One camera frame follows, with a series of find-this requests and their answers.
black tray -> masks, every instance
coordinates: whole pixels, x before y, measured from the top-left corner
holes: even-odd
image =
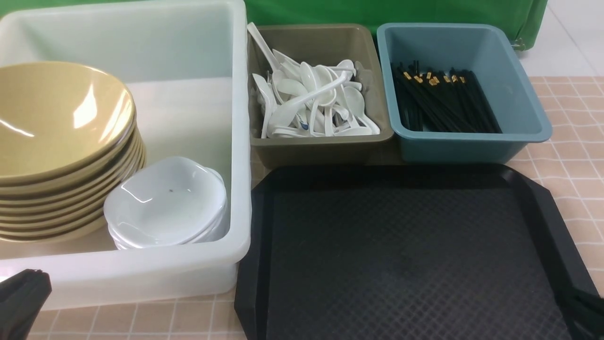
[[[252,191],[250,340],[583,339],[597,294],[549,191],[503,165],[281,168]]]

blue container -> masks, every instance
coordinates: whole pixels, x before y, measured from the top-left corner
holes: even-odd
[[[377,30],[390,124],[409,163],[505,163],[527,143],[551,137],[551,123],[505,34],[489,25],[384,24]],[[502,134],[410,131],[399,115],[391,63],[472,70]]]

stack of white bowls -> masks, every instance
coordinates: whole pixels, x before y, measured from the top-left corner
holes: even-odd
[[[211,242],[228,229],[227,190],[214,170],[170,157],[136,173],[104,204],[117,249]]]

green fabric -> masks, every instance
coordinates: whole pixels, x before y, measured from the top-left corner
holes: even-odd
[[[16,10],[136,0],[0,0]],[[256,25],[357,23],[374,34],[386,22],[469,22],[502,29],[519,49],[535,44],[547,0],[246,0]]]

tan bowl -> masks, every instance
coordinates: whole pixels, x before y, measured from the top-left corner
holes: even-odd
[[[147,163],[146,158],[147,158],[146,151],[144,151],[141,154],[141,162],[139,165],[139,169],[142,169],[143,167],[145,167],[145,165]],[[58,235],[53,235],[50,237],[6,237],[6,236],[0,235],[0,240],[12,242],[12,243],[40,243],[40,244],[59,243],[59,242],[66,242],[66,241],[75,240],[76,238],[84,237],[84,236],[86,236],[92,232],[95,232],[103,227],[107,227],[107,221],[105,220],[105,217],[101,213],[101,215],[98,218],[96,218],[94,221],[92,221],[88,224],[85,224],[82,227],[79,227],[72,231],[67,231],[67,232],[64,232],[64,233],[61,233]]]
[[[103,188],[101,191],[94,193],[93,196],[83,201],[83,204],[78,204],[78,208],[70,213],[65,211],[56,211],[49,214],[43,214],[43,219],[31,221],[31,216],[23,216],[23,220],[17,218],[16,221],[0,222],[0,235],[5,236],[19,236],[19,237],[41,237],[46,235],[59,234],[67,230],[73,230],[78,221],[84,219],[86,216],[91,215],[95,210],[103,207],[103,203],[107,198],[107,195],[118,186],[123,180],[134,175],[142,163],[140,152],[135,157],[134,162],[131,164],[127,172],[121,174],[116,178],[109,186]]]
[[[136,130],[136,124],[132,124],[132,127],[126,132],[127,135],[115,145],[114,148],[110,149],[105,155],[99,159],[94,160],[88,166],[76,170],[70,174],[64,175],[63,177],[54,178],[52,180],[43,181],[40,183],[33,183],[21,186],[0,186],[0,199],[10,200],[19,198],[31,198],[32,196],[39,197],[44,194],[52,194],[62,189],[77,186],[84,183],[90,178],[99,176],[103,171],[103,168],[111,162],[120,151],[130,142],[132,133]]]
[[[106,196],[108,191],[115,187],[121,178],[130,173],[138,166],[141,154],[142,141],[135,134],[132,143],[127,147],[124,157],[118,160],[119,169],[106,177],[97,186],[90,190],[82,192],[79,195],[70,197],[64,201],[58,201],[42,206],[2,208],[0,207],[0,223],[32,223],[37,221],[47,221],[63,215],[68,215],[76,210],[85,208],[91,203],[96,202],[98,198]]]
[[[38,214],[46,211],[58,210],[63,206],[74,204],[87,196],[89,191],[97,187],[105,187],[118,174],[121,174],[128,166],[136,154],[137,149],[132,144],[121,150],[109,164],[105,166],[102,175],[94,177],[92,180],[62,191],[58,194],[52,193],[49,196],[32,198],[25,200],[0,200],[0,215],[23,214],[24,212]]]
[[[107,222],[103,216],[103,208],[97,209],[92,214],[71,223],[71,228],[48,236],[10,236],[0,234],[0,240],[11,242],[40,242],[40,241],[68,241],[89,234],[98,228],[106,225]]]
[[[0,185],[86,166],[117,143],[134,112],[125,84],[92,67],[35,62],[0,68]]]

